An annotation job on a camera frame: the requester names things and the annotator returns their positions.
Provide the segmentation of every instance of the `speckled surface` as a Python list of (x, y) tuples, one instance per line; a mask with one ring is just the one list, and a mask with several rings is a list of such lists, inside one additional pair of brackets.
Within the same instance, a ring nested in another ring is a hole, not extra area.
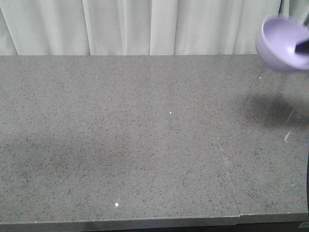
[(308, 219), (287, 78), (257, 55), (0, 57), (0, 229)]

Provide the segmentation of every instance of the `bowl rim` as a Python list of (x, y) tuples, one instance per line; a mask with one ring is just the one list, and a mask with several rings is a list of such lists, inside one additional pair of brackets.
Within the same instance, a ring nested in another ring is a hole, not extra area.
[(296, 25), (297, 27), (299, 28), (302, 28), (304, 29), (305, 31), (308, 32), (308, 37), (309, 37), (309, 30), (307, 29), (306, 26), (300, 24), (297, 20), (295, 20), (294, 18), (292, 17), (285, 17), (283, 16), (282, 14), (276, 14), (276, 15), (270, 15), (268, 17), (266, 17), (262, 23), (262, 27), (261, 27), (261, 33), (262, 33), (262, 37), (263, 37), (263, 40), (264, 40), (264, 43), (266, 45), (266, 47), (271, 51), (271, 53), (277, 58), (279, 59), (281, 62), (283, 62), (284, 64), (286, 65), (289, 65), (290, 67), (292, 68), (295, 68), (295, 69), (298, 69), (298, 70), (308, 70), (309, 69), (309, 64), (308, 65), (295, 65), (287, 60), (284, 60), (282, 59), (278, 54), (277, 52), (270, 46), (267, 38), (266, 38), (266, 35), (264, 34), (264, 25), (265, 23), (271, 21), (271, 20), (283, 20), (283, 21), (286, 21), (286, 22), (289, 22), (289, 23), (293, 23), (294, 25)]

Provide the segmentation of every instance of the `purple bowl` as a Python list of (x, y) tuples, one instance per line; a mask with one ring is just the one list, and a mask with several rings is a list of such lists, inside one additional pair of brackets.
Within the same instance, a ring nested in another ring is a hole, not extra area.
[(256, 36), (255, 46), (262, 60), (277, 71), (309, 70), (309, 54), (295, 53), (296, 44), (308, 38), (308, 29), (296, 20), (269, 16)]

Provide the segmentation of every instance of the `curtain fold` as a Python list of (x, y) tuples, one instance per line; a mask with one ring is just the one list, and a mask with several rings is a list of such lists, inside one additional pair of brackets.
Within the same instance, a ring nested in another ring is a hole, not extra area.
[(0, 55), (17, 55), (14, 42), (0, 8)]
[(267, 15), (308, 0), (0, 0), (0, 55), (252, 54)]
[(1, 0), (19, 55), (88, 55), (81, 0)]

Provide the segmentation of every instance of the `countertop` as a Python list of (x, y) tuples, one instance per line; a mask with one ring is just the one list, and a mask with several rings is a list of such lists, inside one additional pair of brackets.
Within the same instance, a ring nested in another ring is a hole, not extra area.
[(0, 57), (0, 231), (308, 220), (287, 78), (257, 55)]

